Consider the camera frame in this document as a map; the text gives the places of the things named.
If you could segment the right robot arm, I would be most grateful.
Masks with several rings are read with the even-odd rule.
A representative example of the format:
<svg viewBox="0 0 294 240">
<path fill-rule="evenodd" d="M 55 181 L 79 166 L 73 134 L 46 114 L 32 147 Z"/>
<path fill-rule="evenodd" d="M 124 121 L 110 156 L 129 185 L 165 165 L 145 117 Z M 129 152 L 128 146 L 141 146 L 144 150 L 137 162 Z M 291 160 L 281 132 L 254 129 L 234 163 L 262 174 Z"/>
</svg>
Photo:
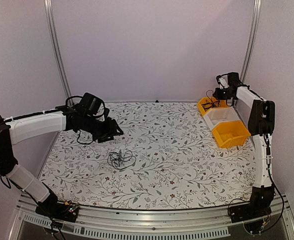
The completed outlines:
<svg viewBox="0 0 294 240">
<path fill-rule="evenodd" d="M 239 100 L 250 107 L 247 129 L 251 134 L 257 174 L 252 186 L 253 193 L 262 191 L 273 192 L 272 182 L 272 134 L 275 128 L 275 103 L 266 100 L 249 85 L 240 81 L 237 72 L 229 72 L 216 76 L 219 85 L 213 96 L 217 100 Z"/>
</svg>

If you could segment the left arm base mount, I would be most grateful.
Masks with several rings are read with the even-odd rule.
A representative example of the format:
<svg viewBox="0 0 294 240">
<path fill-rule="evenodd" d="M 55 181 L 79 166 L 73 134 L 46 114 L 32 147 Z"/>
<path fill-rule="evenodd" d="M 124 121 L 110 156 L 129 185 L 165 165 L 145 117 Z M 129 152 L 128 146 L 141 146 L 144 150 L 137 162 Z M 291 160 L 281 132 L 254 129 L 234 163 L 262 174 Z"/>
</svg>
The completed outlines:
<svg viewBox="0 0 294 240">
<path fill-rule="evenodd" d="M 35 212 L 50 219 L 75 223 L 79 214 L 79 207 L 78 203 L 70 200 L 59 201 L 56 194 L 49 190 L 49 196 L 43 202 L 37 203 Z"/>
</svg>

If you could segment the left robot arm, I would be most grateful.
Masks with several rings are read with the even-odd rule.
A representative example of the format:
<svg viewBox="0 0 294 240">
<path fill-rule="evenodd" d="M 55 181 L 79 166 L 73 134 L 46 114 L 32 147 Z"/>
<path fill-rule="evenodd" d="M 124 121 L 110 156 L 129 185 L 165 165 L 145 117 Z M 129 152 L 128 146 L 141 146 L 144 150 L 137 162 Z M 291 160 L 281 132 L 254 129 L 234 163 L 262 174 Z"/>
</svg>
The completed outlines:
<svg viewBox="0 0 294 240">
<path fill-rule="evenodd" d="M 109 117 L 110 110 L 102 99 L 86 92 L 77 96 L 79 102 L 57 106 L 17 117 L 0 116 L 0 177 L 6 178 L 34 198 L 50 216 L 61 213 L 58 197 L 30 171 L 19 165 L 13 146 L 25 140 L 48 133 L 74 131 L 91 134 L 93 142 L 107 142 L 123 135 L 116 120 Z"/>
</svg>

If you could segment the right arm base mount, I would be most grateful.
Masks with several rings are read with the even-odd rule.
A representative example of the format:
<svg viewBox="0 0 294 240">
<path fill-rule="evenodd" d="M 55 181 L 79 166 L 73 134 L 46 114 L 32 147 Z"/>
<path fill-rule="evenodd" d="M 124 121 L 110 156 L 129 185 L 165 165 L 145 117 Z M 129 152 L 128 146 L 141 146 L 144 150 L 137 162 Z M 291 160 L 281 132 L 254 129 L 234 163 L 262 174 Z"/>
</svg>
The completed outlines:
<svg viewBox="0 0 294 240">
<path fill-rule="evenodd" d="M 275 187 L 252 187 L 249 203 L 228 206 L 227 213 L 232 223 L 243 222 L 255 218 L 262 218 L 269 215 L 272 211 L 270 204 L 274 199 Z"/>
</svg>

